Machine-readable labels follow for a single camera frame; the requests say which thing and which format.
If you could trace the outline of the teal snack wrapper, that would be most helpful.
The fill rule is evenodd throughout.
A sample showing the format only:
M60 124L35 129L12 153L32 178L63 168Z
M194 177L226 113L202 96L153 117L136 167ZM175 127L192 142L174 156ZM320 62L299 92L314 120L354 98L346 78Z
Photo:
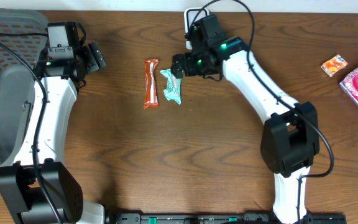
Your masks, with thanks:
M161 70L160 73L167 79L163 94L168 101L181 104L181 79L176 78L170 69Z

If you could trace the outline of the red white snack bar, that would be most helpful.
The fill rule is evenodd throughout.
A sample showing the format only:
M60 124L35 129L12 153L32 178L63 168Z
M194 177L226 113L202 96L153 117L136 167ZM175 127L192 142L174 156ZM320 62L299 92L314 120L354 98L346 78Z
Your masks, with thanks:
M145 100L144 109L158 108L158 96L155 82L155 69L159 63L159 59L152 58L144 60L145 64Z

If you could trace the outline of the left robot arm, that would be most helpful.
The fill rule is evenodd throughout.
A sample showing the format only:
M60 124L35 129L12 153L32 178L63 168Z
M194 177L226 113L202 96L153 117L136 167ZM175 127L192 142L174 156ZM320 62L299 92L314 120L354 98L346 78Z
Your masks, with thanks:
M13 163L0 167L0 194L14 223L108 223L104 205L83 198L64 165L71 109L87 74L106 66L96 42L87 44L79 22L47 26L46 55L34 68L34 102Z

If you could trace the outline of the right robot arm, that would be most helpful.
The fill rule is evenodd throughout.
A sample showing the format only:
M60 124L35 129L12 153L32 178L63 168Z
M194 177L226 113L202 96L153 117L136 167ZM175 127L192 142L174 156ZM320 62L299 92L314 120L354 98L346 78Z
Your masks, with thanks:
M190 12L184 16L189 51L173 56L173 75L218 75L244 95L264 126L260 152L274 174L273 214L281 223L301 223L307 214L304 180L319 152L316 108L285 93L256 61L250 44L228 37L214 14Z

